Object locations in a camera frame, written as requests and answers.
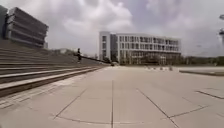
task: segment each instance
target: stair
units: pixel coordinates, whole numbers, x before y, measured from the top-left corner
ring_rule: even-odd
[[[0,97],[105,67],[102,62],[0,42]]]

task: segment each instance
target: cloudy sky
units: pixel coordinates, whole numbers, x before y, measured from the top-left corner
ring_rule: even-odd
[[[185,55],[224,55],[218,30],[224,0],[0,0],[49,25],[50,48],[98,51],[98,33],[148,33],[182,39]]]

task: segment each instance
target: concrete pavement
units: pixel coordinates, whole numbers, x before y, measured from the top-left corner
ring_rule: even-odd
[[[0,99],[3,128],[223,128],[224,78],[108,67]]]

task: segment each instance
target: modern building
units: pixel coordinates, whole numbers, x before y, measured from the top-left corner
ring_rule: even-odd
[[[174,64],[181,56],[180,39],[147,34],[100,32],[99,57],[120,64]]]
[[[0,39],[4,37],[5,34],[5,23],[7,16],[7,9],[0,5]]]
[[[9,10],[6,37],[12,42],[44,48],[48,26],[19,8]]]

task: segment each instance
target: person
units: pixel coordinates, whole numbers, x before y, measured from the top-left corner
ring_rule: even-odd
[[[81,56],[81,52],[80,52],[80,48],[78,48],[77,56],[78,56],[78,63],[80,63],[81,60],[82,60],[82,56]]]

